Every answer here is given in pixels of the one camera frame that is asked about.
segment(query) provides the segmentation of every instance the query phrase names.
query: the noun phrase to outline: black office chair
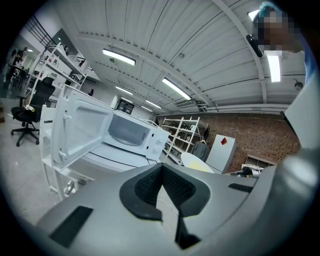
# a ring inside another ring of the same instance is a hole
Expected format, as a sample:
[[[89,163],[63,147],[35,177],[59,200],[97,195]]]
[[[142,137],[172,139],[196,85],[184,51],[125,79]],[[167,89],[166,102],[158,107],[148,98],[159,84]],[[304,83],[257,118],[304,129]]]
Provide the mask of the black office chair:
[[[35,109],[34,112],[19,106],[13,107],[11,109],[13,119],[17,119],[18,121],[25,123],[24,128],[13,129],[11,131],[11,135],[14,135],[14,132],[22,132],[21,136],[19,137],[16,143],[17,147],[20,146],[20,141],[26,134],[30,134],[32,137],[34,137],[36,139],[35,143],[37,145],[39,144],[39,138],[33,134],[33,132],[39,132],[39,129],[36,129],[32,122],[37,123],[40,121],[42,105],[47,102],[49,97],[56,89],[52,85],[53,81],[53,78],[45,77],[42,81],[39,81],[37,83],[36,92],[33,95],[32,100],[29,104],[31,107]]]

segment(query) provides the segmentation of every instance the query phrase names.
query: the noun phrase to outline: fluorescent light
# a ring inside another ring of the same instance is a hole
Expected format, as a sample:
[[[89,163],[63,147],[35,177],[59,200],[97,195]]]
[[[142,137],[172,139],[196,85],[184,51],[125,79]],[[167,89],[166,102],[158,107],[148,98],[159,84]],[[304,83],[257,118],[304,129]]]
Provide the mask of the fluorescent light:
[[[149,110],[150,112],[153,112],[152,110],[150,110],[149,108],[146,108],[144,106],[141,106],[142,108],[146,109],[146,110]]]
[[[248,15],[252,21],[254,21],[258,12],[259,12],[259,10],[254,10],[254,11],[248,13]]]
[[[154,104],[154,103],[150,102],[149,100],[145,100],[145,102],[148,102],[149,104],[151,104],[151,105],[155,106],[156,108],[161,109],[161,107],[159,107],[158,105],[156,105],[156,104]]]
[[[123,91],[123,92],[125,92],[127,94],[133,95],[130,91],[124,90],[124,89],[122,89],[122,88],[120,88],[118,86],[116,86],[115,88],[117,88],[118,90],[121,90],[121,91]]]
[[[188,101],[191,100],[191,97],[184,93],[182,90],[180,90],[174,83],[170,82],[168,79],[164,78],[162,80],[167,86],[170,86],[172,89],[174,89],[178,94],[180,94],[182,97],[187,99]]]
[[[103,49],[102,50],[103,54],[105,55],[108,55],[110,57],[113,57],[113,58],[116,58],[120,61],[123,61],[123,62],[126,62],[132,66],[134,66],[136,64],[136,61],[133,59],[133,58],[129,58],[129,57],[126,57],[120,53],[116,53],[114,51],[110,51],[110,50],[107,50],[107,49]]]
[[[269,61],[270,73],[271,73],[271,82],[280,82],[280,63],[278,56],[267,56]]]
[[[124,97],[121,97],[121,99],[125,100],[126,102],[130,102],[130,103],[132,103],[132,101],[130,101],[130,100],[128,100],[128,99],[126,99],[126,98],[124,98]]]

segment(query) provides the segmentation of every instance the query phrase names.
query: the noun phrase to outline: door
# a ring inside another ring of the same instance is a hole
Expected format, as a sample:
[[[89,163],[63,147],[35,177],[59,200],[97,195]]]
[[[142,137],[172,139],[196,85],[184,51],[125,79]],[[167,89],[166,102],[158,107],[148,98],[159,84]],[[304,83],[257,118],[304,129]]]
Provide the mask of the door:
[[[51,162],[62,171],[103,141],[113,109],[68,85],[62,88],[55,109]]]

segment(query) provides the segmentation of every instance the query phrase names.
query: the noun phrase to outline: red brick wall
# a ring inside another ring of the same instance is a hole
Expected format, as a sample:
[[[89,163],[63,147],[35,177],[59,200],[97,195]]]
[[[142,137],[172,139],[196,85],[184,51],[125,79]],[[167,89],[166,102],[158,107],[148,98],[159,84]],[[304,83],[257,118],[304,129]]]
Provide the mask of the red brick wall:
[[[170,116],[168,119],[180,119],[182,116]],[[247,155],[279,163],[288,155],[300,149],[295,133],[279,115],[267,114],[201,114],[192,119],[209,124],[211,149],[216,135],[225,135],[236,139],[237,147],[228,172],[241,170]],[[159,125],[164,117],[159,117]]]

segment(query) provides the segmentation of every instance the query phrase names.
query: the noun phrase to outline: white microwave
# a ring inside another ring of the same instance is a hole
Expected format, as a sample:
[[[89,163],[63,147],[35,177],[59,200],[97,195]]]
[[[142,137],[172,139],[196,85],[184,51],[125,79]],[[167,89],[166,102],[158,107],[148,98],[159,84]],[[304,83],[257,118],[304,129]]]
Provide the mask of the white microwave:
[[[122,111],[114,110],[103,142],[158,160],[169,132]]]
[[[159,160],[168,136],[158,126],[64,85],[51,128],[51,164],[61,171],[102,143]]]

